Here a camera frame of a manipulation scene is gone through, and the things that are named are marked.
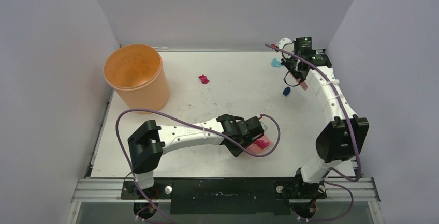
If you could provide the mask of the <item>pink plastic dustpan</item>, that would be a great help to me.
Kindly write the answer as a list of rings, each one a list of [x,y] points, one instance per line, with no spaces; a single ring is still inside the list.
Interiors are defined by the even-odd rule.
[[[267,135],[263,135],[257,138],[252,144],[250,144],[244,153],[253,157],[268,156],[273,152],[274,142]]]

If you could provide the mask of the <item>orange plastic bucket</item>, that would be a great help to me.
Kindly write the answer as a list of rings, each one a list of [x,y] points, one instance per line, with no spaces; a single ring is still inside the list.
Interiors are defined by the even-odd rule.
[[[162,57],[146,44],[130,44],[113,52],[104,64],[104,77],[131,109],[158,111],[170,97]]]

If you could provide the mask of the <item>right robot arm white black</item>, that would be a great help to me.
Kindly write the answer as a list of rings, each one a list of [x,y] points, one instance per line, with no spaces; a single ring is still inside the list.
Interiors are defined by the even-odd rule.
[[[275,46],[281,49],[281,64],[297,85],[316,96],[327,123],[316,138],[313,157],[297,170],[289,195],[298,199],[320,197],[323,178],[339,164],[359,157],[369,122],[348,104],[329,57],[312,48],[311,37],[285,37]]]

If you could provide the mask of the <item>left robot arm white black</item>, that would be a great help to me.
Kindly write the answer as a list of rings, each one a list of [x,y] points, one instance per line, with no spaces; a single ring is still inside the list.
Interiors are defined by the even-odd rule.
[[[135,193],[149,198],[154,193],[153,171],[161,156],[199,145],[224,145],[234,157],[248,148],[267,130],[257,117],[223,114],[203,123],[188,126],[159,126],[155,120],[144,122],[129,138],[128,147],[134,172]]]

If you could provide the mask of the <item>magenta paper scrap right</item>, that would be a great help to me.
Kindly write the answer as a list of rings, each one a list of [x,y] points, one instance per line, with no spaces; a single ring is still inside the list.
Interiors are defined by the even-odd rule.
[[[256,145],[259,149],[264,150],[270,146],[271,142],[260,139],[256,140],[253,144]]]

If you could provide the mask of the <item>magenta paper scrap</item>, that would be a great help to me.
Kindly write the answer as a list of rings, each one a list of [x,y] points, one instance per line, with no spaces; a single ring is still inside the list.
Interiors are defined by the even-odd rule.
[[[205,76],[205,75],[200,75],[199,77],[199,80],[200,80],[200,82],[202,83],[202,84],[208,84],[209,82],[210,82],[210,80],[208,79],[208,77],[207,76]]]
[[[260,139],[256,140],[253,144],[256,145],[259,149],[264,150],[270,146],[271,142]]]

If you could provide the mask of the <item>teal paper scrap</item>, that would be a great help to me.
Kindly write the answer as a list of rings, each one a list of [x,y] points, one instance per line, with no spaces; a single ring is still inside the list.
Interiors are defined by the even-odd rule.
[[[274,58],[274,59],[271,61],[271,66],[272,66],[273,68],[280,68],[280,67],[282,67],[283,65],[281,64],[281,62],[280,62],[278,59]]]

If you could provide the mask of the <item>dark blue paper scrap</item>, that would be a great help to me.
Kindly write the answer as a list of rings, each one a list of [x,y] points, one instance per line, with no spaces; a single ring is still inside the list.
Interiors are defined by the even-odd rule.
[[[291,88],[288,86],[283,89],[282,94],[283,96],[287,97],[290,94],[290,92],[291,92]]]

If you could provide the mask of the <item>magenta paper scrap upper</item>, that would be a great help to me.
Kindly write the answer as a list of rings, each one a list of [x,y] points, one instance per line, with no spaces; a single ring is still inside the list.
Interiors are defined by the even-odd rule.
[[[208,84],[209,82],[210,82],[210,80],[208,79],[208,77],[207,76],[205,76],[205,75],[200,75],[199,77],[199,80],[200,80],[200,82],[202,83],[202,84]]]

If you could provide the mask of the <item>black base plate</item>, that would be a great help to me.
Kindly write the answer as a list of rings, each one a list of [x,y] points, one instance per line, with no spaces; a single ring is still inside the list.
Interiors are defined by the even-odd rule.
[[[121,199],[169,200],[173,215],[260,214],[290,215],[289,200],[300,210],[326,198],[323,183],[303,183],[295,177],[166,178],[139,191],[133,180],[123,182]]]

